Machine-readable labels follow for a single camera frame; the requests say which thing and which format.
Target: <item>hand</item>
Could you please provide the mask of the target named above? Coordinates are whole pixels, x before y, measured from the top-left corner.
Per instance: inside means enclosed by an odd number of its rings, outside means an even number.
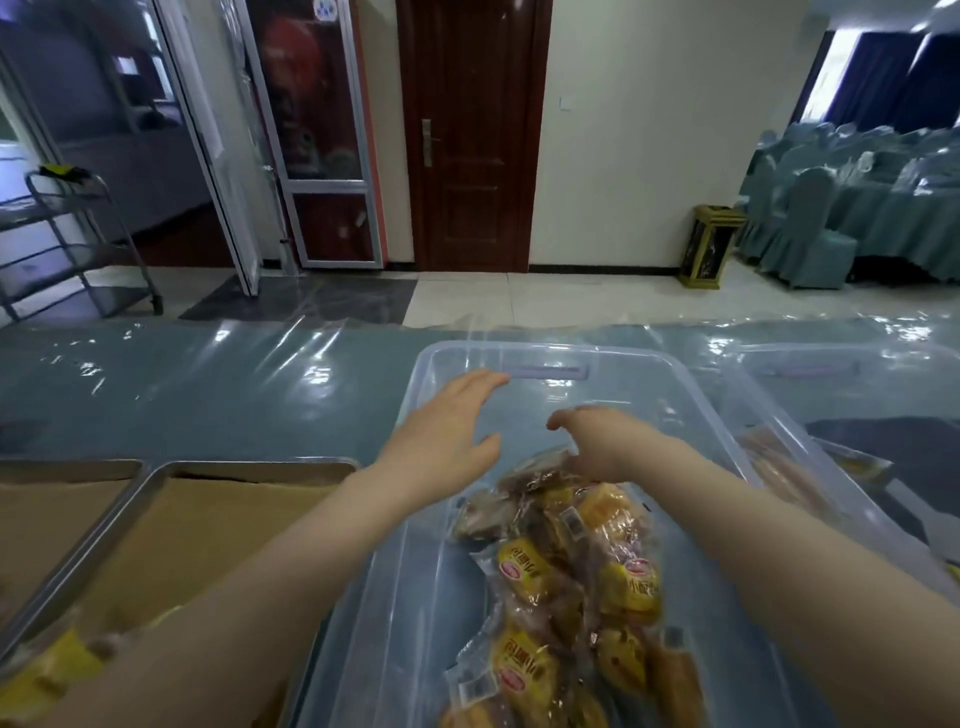
[[[637,480],[637,462],[657,457],[658,449],[671,441],[625,412],[594,404],[554,412],[546,428],[560,427],[570,433],[580,451],[567,466],[582,477],[605,483]]]
[[[373,467],[402,479],[413,510],[460,493],[499,459],[500,435],[475,446],[473,430],[484,402],[508,381],[486,369],[458,376],[394,431]]]

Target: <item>blue curtain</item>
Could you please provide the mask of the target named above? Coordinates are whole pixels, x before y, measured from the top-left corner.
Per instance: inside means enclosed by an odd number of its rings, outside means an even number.
[[[919,33],[864,33],[825,120],[860,130],[889,124],[923,40]]]
[[[950,129],[960,115],[960,36],[934,36],[900,89],[891,126]]]
[[[800,92],[800,100],[793,109],[793,116],[790,117],[791,124],[795,121],[800,121],[804,117],[806,105],[810,101],[810,94],[813,93],[813,87],[817,84],[817,78],[819,78],[820,72],[824,69],[824,61],[827,60],[827,53],[833,44],[833,36],[835,33],[835,31],[827,31],[824,33],[824,39],[820,41],[820,48],[817,49],[817,55],[813,59],[813,67],[810,68],[810,73],[806,77],[804,90]]]

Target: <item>brand logo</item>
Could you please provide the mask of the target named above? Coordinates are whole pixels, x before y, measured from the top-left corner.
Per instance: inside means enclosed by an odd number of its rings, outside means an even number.
[[[506,576],[508,579],[513,579],[514,581],[519,581],[520,578],[520,567],[517,566],[512,561],[504,561],[500,564],[500,572]]]
[[[515,670],[504,667],[500,670],[500,682],[503,687],[513,692],[523,692],[527,688],[527,683],[523,676]]]
[[[650,573],[650,562],[646,559],[632,559],[623,565],[634,576],[646,576]]]

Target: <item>door handle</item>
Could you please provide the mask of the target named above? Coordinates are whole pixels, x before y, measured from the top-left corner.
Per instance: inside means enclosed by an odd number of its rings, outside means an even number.
[[[433,143],[435,141],[440,141],[440,139],[438,139],[436,136],[433,135],[432,119],[421,119],[420,129],[423,133],[423,166],[432,167],[433,166]]]

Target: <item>chair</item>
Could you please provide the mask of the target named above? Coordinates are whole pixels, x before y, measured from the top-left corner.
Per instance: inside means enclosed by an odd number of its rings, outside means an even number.
[[[848,162],[863,157],[864,152],[873,152],[883,144],[879,136],[862,135],[855,141],[840,144],[830,150],[827,166],[839,169]]]
[[[836,128],[827,122],[826,124],[821,124],[816,129],[813,130],[814,139],[816,140],[816,145],[820,149],[829,149],[830,144],[833,142],[833,137],[836,133]]]
[[[878,136],[896,136],[897,130],[893,127],[875,127],[870,129],[868,132],[864,132],[861,136],[866,136],[867,138],[877,138]]]
[[[772,159],[776,164],[780,164],[780,160],[783,159],[783,155],[785,155],[795,146],[797,145],[794,144],[794,142],[784,138],[779,141],[775,141],[773,144],[767,147],[765,154],[770,155],[770,159]]]
[[[917,129],[915,132],[906,133],[900,137],[900,144],[905,147],[912,147],[920,142],[930,133],[930,129]]]
[[[740,257],[745,260],[761,257],[771,235],[780,229],[784,214],[774,213],[774,182],[777,166],[769,157],[764,157],[756,166],[751,188],[750,204],[747,205],[747,222],[740,229],[737,246]]]
[[[837,194],[836,175],[808,169],[790,192],[786,219],[757,269],[773,273],[791,288],[842,288],[856,258],[856,240],[827,230]]]
[[[867,175],[871,182],[888,182],[893,184],[914,155],[909,152],[894,149],[880,149],[874,154],[874,168]]]
[[[827,163],[827,150],[813,144],[794,147],[777,162],[776,187],[789,186],[797,172]]]
[[[804,121],[791,124],[783,133],[784,139],[789,139],[794,144],[805,144],[813,136],[813,130],[819,126],[819,122]]]
[[[917,157],[923,155],[932,155],[941,149],[948,149],[950,146],[950,132],[946,129],[935,129],[927,134],[914,149],[917,150]]]

